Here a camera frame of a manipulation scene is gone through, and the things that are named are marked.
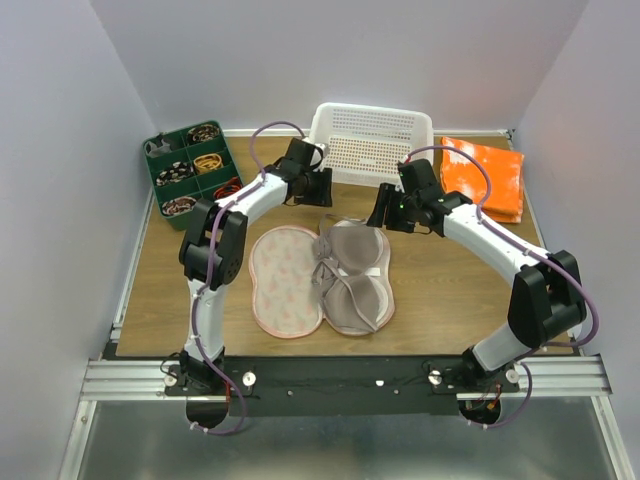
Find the white plastic basket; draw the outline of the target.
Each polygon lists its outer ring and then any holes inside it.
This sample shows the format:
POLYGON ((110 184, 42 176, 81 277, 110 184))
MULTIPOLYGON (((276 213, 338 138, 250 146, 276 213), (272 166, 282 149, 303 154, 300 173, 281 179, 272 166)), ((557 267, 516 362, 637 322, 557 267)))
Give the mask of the white plastic basket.
POLYGON ((326 102, 312 119, 309 140, 325 148, 320 163, 332 181, 377 188, 401 185, 397 164, 434 143, 429 115, 411 110, 326 102))

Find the taupe bra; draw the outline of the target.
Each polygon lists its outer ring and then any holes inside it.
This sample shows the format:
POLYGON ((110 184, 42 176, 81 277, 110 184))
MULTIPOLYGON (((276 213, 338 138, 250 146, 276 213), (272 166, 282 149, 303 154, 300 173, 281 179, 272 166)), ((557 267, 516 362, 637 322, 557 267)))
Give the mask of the taupe bra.
POLYGON ((378 332, 395 311, 389 240, 364 220, 335 214, 324 215, 318 228, 311 282, 324 319, 346 336, 378 332))

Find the orange white cloth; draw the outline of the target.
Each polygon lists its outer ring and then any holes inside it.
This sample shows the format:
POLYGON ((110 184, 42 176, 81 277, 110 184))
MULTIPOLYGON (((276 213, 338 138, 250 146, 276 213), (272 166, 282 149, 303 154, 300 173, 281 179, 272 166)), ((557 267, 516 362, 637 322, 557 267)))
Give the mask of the orange white cloth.
MULTIPOLYGON (((483 212, 499 223, 518 224, 524 210, 523 166, 520 152, 482 146, 443 137, 443 146, 465 152, 478 161, 491 183, 491 195, 483 203, 483 212)), ((442 152, 440 180, 446 192, 458 191, 476 204, 486 195, 487 183, 481 171, 466 157, 450 150, 442 152)))

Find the pink floral laundry bag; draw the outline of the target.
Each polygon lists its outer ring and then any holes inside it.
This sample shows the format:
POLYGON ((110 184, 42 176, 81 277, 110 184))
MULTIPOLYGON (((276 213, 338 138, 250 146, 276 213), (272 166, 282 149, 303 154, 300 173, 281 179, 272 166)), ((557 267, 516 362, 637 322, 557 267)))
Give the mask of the pink floral laundry bag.
POLYGON ((328 214, 316 233, 271 229, 250 254, 254 318, 283 339, 308 336, 324 322, 345 336, 375 334, 395 313, 390 260, 387 236, 363 220, 328 214))

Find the green compartment tray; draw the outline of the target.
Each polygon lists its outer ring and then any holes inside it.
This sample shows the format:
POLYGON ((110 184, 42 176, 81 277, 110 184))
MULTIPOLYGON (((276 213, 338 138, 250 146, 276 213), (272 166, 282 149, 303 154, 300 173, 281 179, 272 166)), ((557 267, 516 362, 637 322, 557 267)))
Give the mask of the green compartment tray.
POLYGON ((178 130, 160 133, 143 142, 142 152, 151 178, 156 205, 161 217, 166 220, 174 230, 182 231, 187 228, 193 209, 179 216, 165 217, 160 211, 163 202, 180 196, 192 196, 196 198, 197 201, 200 199, 215 201, 239 191, 240 188, 244 186, 244 182, 238 171, 236 162, 233 159, 223 130, 217 121, 206 120, 178 130), (221 134, 212 141, 188 145, 186 142, 187 131, 195 126, 206 123, 219 126, 221 134), (166 155, 149 158, 144 153, 143 145, 147 140, 156 137, 160 133, 172 144, 173 150, 166 155), (157 174, 161 170, 168 168, 174 162, 190 163, 194 168, 195 175, 179 183, 157 187, 155 185, 157 174))

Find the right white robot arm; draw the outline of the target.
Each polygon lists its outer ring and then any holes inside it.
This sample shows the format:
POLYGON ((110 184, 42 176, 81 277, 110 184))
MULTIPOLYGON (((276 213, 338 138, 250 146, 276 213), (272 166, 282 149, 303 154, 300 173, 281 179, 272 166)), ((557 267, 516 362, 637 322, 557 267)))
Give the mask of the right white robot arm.
POLYGON ((399 165, 398 174, 399 185, 379 186, 368 225, 405 233, 424 226, 474 253, 511 288, 505 323, 468 348, 446 380, 483 391, 507 364, 585 320, 586 298, 570 253, 532 245, 486 217, 464 194, 445 192, 425 159, 399 165))

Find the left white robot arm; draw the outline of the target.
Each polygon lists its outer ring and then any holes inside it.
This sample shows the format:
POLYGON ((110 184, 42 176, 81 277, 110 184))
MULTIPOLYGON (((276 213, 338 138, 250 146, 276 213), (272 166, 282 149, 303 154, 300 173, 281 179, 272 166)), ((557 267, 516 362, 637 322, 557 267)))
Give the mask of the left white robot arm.
POLYGON ((332 170, 322 166, 328 152, 324 143, 294 138, 284 156, 260 165, 256 178, 238 192, 196 202, 179 251, 190 294, 189 331, 179 362, 197 393, 212 394, 227 381, 219 361, 224 303, 243 264, 249 227, 289 200, 330 207, 332 170))

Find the black floral scrunchie top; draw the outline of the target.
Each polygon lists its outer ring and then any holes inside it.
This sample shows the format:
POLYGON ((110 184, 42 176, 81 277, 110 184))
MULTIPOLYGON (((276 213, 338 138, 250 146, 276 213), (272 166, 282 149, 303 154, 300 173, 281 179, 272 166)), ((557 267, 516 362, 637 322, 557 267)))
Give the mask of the black floral scrunchie top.
POLYGON ((188 145, 195 145, 216 139, 221 134, 219 126, 206 123, 195 126, 187 131, 186 142, 188 145))

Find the black floral scrunchie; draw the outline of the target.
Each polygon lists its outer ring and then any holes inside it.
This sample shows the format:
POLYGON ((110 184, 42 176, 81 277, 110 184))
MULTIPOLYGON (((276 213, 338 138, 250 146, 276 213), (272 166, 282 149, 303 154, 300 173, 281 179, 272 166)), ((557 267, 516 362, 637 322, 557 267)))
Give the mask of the black floral scrunchie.
POLYGON ((187 131, 186 142, 188 145, 195 145, 216 139, 221 134, 219 126, 206 123, 195 126, 187 131))
POLYGON ((179 216, 190 212, 196 203, 197 199, 192 196, 180 196, 163 202, 160 211, 165 217, 179 216))

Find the black floral scrunchie bottom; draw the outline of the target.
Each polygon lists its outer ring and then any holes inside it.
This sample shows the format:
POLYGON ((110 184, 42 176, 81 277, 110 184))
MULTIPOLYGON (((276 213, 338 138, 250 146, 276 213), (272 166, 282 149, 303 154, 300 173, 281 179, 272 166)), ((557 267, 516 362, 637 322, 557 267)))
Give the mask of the black floral scrunchie bottom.
POLYGON ((160 211, 165 217, 179 216, 190 212, 196 203, 197 199, 192 196, 180 196, 163 202, 160 211))

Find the black white dotted scrunchie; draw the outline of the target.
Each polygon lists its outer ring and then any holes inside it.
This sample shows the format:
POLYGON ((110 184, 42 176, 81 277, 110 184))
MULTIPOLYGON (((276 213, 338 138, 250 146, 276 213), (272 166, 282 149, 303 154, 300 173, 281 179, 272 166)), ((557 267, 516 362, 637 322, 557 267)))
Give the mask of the black white dotted scrunchie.
POLYGON ((155 185, 164 187, 170 184, 179 183, 185 179, 193 177, 195 171, 193 166, 188 162, 174 162, 168 168, 161 170, 156 178, 155 185))

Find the grey item in tray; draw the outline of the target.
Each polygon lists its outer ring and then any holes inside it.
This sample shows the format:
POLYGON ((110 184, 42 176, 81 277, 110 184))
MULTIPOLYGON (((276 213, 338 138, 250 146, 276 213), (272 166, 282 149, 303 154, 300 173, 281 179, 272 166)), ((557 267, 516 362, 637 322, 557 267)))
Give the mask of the grey item in tray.
POLYGON ((171 153, 173 148, 166 137, 160 133, 156 137, 147 140, 143 145, 143 150, 149 158, 157 158, 171 153))

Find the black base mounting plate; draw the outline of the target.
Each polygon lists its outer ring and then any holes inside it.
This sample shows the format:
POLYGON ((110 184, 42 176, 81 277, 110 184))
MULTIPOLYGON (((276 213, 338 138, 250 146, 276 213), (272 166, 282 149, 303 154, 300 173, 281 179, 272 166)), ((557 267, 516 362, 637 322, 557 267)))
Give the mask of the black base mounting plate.
POLYGON ((456 415, 464 397, 520 391, 513 363, 478 373, 458 355, 232 356, 213 366, 174 353, 160 370, 165 392, 191 413, 233 417, 456 415))

